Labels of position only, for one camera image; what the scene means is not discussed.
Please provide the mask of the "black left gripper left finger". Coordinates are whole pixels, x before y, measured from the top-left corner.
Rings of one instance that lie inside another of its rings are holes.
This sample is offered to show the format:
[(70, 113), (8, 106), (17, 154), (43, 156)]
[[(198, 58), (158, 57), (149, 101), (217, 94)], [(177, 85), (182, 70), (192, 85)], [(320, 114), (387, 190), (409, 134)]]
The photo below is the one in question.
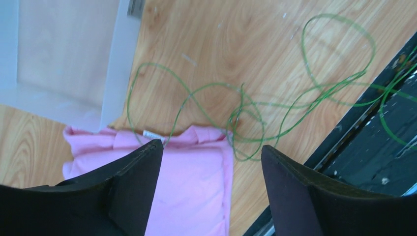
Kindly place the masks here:
[(3, 236), (142, 236), (160, 172), (163, 144), (55, 186), (0, 187)]

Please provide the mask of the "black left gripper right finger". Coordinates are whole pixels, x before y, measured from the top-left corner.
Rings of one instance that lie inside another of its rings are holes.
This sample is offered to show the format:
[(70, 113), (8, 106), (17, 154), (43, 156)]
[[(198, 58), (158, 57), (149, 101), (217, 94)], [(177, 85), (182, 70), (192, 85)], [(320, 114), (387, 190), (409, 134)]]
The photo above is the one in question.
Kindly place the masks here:
[(417, 197), (366, 191), (323, 175), (270, 145), (261, 151), (278, 236), (414, 236)]

